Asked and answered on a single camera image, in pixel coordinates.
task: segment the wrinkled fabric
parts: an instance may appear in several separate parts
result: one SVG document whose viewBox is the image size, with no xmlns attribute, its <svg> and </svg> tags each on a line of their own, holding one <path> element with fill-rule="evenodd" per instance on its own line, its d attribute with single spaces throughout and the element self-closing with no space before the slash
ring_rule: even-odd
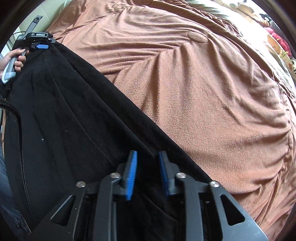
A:
<svg viewBox="0 0 296 241">
<path fill-rule="evenodd" d="M 256 50 L 264 61 L 269 64 L 270 68 L 277 75 L 280 75 L 283 81 L 288 83 L 291 90 L 296 93 L 289 65 L 281 59 L 282 55 L 278 51 L 281 46 L 267 31 L 264 31 L 260 25 L 261 23 L 257 23 L 248 15 L 231 8 L 229 5 L 224 6 L 222 2 L 219 4 L 209 0 L 186 0 L 186 2 L 197 10 L 206 11 L 216 17 L 230 20 L 238 28 L 243 39 L 252 46 L 252 49 Z"/>
<path fill-rule="evenodd" d="M 229 21 L 178 0 L 76 0 L 48 31 L 276 238 L 296 199 L 295 95 Z"/>
</svg>

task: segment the finger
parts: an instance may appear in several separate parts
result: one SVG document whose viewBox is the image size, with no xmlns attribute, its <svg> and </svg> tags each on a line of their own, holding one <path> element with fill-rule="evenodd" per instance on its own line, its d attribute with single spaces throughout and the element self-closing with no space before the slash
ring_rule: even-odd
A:
<svg viewBox="0 0 296 241">
<path fill-rule="evenodd" d="M 15 66 L 15 71 L 16 71 L 16 72 L 20 72 L 21 70 L 22 70 L 22 69 L 21 69 L 20 67 L 16 67 L 16 66 Z"/>
<path fill-rule="evenodd" d="M 16 67 L 24 67 L 24 64 L 21 61 L 15 61 L 15 66 Z"/>
<path fill-rule="evenodd" d="M 25 49 L 15 49 L 15 50 L 8 52 L 7 55 L 5 55 L 5 57 L 12 58 L 14 56 L 21 55 L 24 51 L 25 51 Z"/>
<path fill-rule="evenodd" d="M 17 58 L 18 61 L 21 61 L 21 62 L 25 62 L 26 61 L 26 56 L 22 56 L 20 55 L 18 58 Z"/>
</svg>

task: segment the black device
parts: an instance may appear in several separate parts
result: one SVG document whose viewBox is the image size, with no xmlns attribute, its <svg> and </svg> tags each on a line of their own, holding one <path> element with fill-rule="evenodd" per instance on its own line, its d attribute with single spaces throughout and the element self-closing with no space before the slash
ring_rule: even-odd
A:
<svg viewBox="0 0 296 241">
<path fill-rule="evenodd" d="M 55 39 L 53 35 L 50 33 L 32 33 L 34 28 L 37 26 L 38 22 L 41 20 L 43 16 L 36 16 L 34 20 L 31 22 L 29 27 L 27 28 L 24 34 L 20 34 L 15 43 L 13 44 L 12 50 L 20 48 L 25 49 L 22 55 L 26 54 L 26 51 L 29 49 L 44 49 L 48 48 L 48 44 L 55 43 Z M 3 76 L 2 82 L 6 84 L 9 80 L 13 79 L 16 75 L 14 69 L 14 62 L 17 60 L 17 57 L 12 58 L 8 65 L 6 66 Z"/>
<path fill-rule="evenodd" d="M 117 241 L 116 207 L 121 200 L 131 199 L 136 159 L 136 152 L 131 151 L 126 164 L 120 164 L 101 182 L 73 187 L 28 240 Z M 268 241 L 256 222 L 218 182 L 198 182 L 180 172 L 165 151 L 159 152 L 159 163 L 164 192 L 181 210 L 178 241 Z"/>
</svg>

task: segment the black cloth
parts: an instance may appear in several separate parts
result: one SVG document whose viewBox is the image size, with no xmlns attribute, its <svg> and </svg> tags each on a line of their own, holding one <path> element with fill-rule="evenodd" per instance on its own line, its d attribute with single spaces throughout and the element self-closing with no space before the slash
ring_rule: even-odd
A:
<svg viewBox="0 0 296 241">
<path fill-rule="evenodd" d="M 174 240 L 178 207 L 163 193 L 158 151 L 198 181 L 209 176 L 93 66 L 62 44 L 30 53 L 9 100 L 20 112 L 31 215 L 22 181 L 17 122 L 7 115 L 4 154 L 9 182 L 31 230 L 76 182 L 93 183 L 138 151 L 126 217 L 130 240 Z"/>
</svg>

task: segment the brown blanket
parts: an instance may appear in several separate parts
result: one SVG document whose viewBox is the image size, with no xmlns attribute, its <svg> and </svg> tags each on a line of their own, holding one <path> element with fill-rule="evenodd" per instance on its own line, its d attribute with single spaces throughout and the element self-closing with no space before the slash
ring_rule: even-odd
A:
<svg viewBox="0 0 296 241">
<path fill-rule="evenodd" d="M 48 31 L 275 239 L 296 200 L 296 97 L 231 23 L 182 0 L 73 0 Z"/>
</svg>

